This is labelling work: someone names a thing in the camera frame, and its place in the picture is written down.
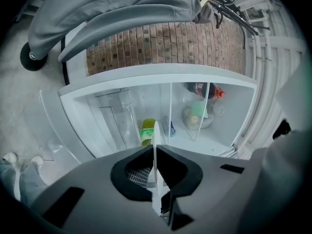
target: brick wall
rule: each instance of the brick wall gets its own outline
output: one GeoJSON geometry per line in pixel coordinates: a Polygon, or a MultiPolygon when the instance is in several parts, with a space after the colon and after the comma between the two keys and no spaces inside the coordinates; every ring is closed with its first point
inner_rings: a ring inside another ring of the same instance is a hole
{"type": "Polygon", "coordinates": [[[101,40],[87,50],[89,75],[149,63],[194,63],[245,74],[245,51],[240,27],[224,20],[146,25],[101,40]]]}

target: shoe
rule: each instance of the shoe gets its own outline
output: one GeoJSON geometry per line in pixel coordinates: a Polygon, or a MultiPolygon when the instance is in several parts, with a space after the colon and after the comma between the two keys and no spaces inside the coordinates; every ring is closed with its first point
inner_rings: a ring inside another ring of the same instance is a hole
{"type": "Polygon", "coordinates": [[[17,163],[18,156],[15,153],[8,153],[5,156],[3,156],[2,160],[7,161],[13,165],[17,163]]]}
{"type": "Polygon", "coordinates": [[[43,158],[41,156],[35,156],[31,159],[30,162],[37,164],[38,168],[40,169],[40,167],[43,165],[43,158]]]}

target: yellow-green bottle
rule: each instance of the yellow-green bottle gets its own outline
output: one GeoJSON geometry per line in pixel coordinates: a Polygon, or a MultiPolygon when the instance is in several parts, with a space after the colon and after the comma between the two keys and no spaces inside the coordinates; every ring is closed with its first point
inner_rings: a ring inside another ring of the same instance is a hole
{"type": "Polygon", "coordinates": [[[145,119],[142,123],[141,141],[142,146],[150,145],[154,135],[155,119],[145,119]]]}

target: gray cloth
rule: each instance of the gray cloth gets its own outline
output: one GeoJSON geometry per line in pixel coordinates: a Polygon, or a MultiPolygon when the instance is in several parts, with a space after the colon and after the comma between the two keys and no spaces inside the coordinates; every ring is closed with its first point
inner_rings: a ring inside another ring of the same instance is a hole
{"type": "Polygon", "coordinates": [[[194,23],[210,23],[214,20],[214,9],[213,6],[208,2],[201,9],[200,13],[193,19],[194,23]]]}
{"type": "MultiPolygon", "coordinates": [[[[14,197],[16,171],[11,164],[0,164],[0,180],[8,191],[14,197]]],[[[35,199],[48,186],[42,181],[38,167],[31,162],[21,173],[19,177],[20,201],[30,207],[35,199]]]]}
{"type": "Polygon", "coordinates": [[[69,31],[90,20],[59,56],[69,60],[90,45],[133,27],[192,21],[199,0],[46,0],[28,34],[35,58],[42,59],[69,31]]]}

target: black wheel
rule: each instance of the black wheel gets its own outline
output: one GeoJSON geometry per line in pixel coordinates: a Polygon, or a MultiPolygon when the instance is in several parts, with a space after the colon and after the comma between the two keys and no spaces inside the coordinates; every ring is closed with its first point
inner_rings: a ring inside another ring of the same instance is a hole
{"type": "Polygon", "coordinates": [[[30,58],[30,47],[28,43],[25,43],[23,48],[20,51],[20,62],[23,65],[23,67],[29,71],[37,71],[40,68],[42,68],[45,63],[47,62],[48,55],[46,55],[41,60],[34,60],[30,58]]]}

